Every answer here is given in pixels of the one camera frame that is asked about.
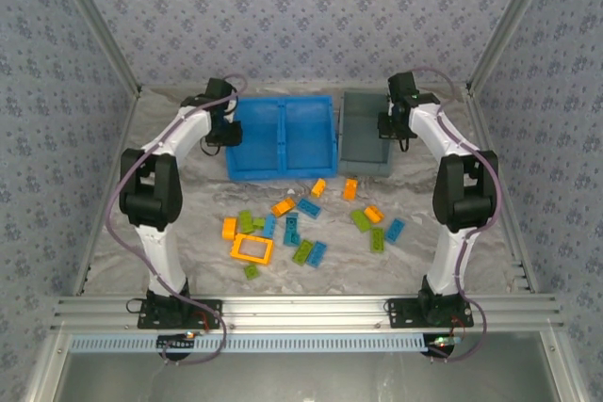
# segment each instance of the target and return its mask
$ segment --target gray bin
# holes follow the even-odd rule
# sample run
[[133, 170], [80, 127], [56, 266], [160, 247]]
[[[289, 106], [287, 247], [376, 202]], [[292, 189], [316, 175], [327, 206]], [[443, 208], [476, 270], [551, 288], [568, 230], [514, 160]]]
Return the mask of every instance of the gray bin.
[[346, 91], [339, 110], [337, 172], [345, 175], [389, 176], [390, 140], [381, 140], [377, 119], [387, 111], [385, 94]]

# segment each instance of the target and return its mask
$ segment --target wall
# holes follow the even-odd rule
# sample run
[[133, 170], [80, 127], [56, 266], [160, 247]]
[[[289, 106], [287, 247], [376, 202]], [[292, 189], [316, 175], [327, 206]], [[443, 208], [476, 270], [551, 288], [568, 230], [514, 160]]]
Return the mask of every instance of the wall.
[[540, 289], [603, 400], [603, 0], [533, 0], [479, 95]]
[[142, 84], [471, 74], [509, 0], [94, 0]]
[[0, 0], [0, 400], [73, 288], [131, 96], [72, 0]]

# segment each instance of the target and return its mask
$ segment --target green lego brick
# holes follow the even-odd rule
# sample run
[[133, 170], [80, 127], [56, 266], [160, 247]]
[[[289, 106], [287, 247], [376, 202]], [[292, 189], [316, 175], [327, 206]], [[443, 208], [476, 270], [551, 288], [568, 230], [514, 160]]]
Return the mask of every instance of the green lego brick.
[[257, 266], [255, 266], [255, 264], [249, 264], [245, 267], [245, 276], [247, 277], [248, 280], [253, 280], [254, 278], [257, 278], [260, 276], [260, 271], [257, 269]]
[[251, 211], [241, 211], [238, 213], [237, 226], [238, 230], [243, 234], [250, 234], [255, 231]]
[[358, 210], [358, 211], [352, 211], [352, 213], [350, 214], [351, 219], [353, 220], [353, 222], [356, 224], [356, 227], [360, 230], [361, 233], [366, 233], [368, 230], [370, 230], [370, 220], [368, 219], [368, 217], [365, 215], [364, 212]]
[[370, 250], [373, 253], [383, 253], [385, 251], [385, 232], [383, 228], [370, 229]]
[[300, 246], [293, 255], [293, 262], [295, 264], [304, 265], [305, 260], [308, 259], [308, 256], [310, 255], [310, 251], [312, 251], [313, 246], [314, 244], [309, 240], [302, 240]]
[[266, 219], [261, 217], [256, 217], [253, 219], [253, 227], [256, 230], [263, 230], [264, 225], [266, 225]]

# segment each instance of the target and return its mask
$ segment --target blue bin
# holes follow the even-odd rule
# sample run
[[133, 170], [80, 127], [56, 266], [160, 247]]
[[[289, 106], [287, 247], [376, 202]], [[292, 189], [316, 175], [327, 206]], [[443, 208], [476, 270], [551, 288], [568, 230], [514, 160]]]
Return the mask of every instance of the blue bin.
[[233, 181], [314, 179], [337, 174], [331, 96], [240, 99], [243, 142], [226, 150]]

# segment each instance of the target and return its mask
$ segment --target marble surface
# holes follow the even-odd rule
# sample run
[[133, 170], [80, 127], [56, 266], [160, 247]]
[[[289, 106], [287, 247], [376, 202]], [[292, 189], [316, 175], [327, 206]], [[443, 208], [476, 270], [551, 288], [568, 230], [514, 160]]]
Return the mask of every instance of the marble surface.
[[[173, 118], [178, 100], [192, 94], [191, 88], [149, 89], [143, 92], [126, 146], [140, 147], [155, 137]], [[250, 96], [267, 92], [306, 92], [300, 88], [254, 89]], [[342, 89], [321, 90], [334, 96], [335, 110]], [[447, 107], [458, 129], [471, 137], [464, 105]], [[283, 244], [285, 220], [278, 220], [271, 264], [260, 266], [261, 276], [247, 281], [245, 263], [230, 257], [231, 242], [221, 238], [225, 217], [249, 209], [265, 216], [269, 208], [287, 196], [298, 200], [308, 196], [314, 181], [233, 183], [228, 179], [224, 153], [204, 155], [195, 147], [180, 168], [184, 207], [175, 228], [180, 261], [187, 273], [191, 292], [212, 294], [413, 294], [428, 271], [440, 225], [432, 213], [432, 192], [437, 165], [419, 140], [410, 151], [394, 152], [394, 171], [389, 178], [360, 177], [355, 201], [341, 198], [345, 178], [328, 180], [318, 201], [322, 213], [313, 220], [300, 215], [302, 238], [328, 245], [318, 269], [291, 261], [295, 249]], [[361, 234], [350, 220], [350, 212], [376, 204], [385, 213], [384, 226], [393, 217], [406, 222], [395, 246], [386, 244], [384, 254], [370, 252], [369, 233]], [[117, 231], [129, 243], [139, 244], [134, 229], [117, 206], [112, 219]], [[512, 256], [506, 249], [499, 225], [478, 238], [465, 274], [468, 292], [510, 291]], [[121, 249], [105, 229], [99, 234], [90, 265], [84, 295], [141, 293], [149, 276], [135, 256]]]

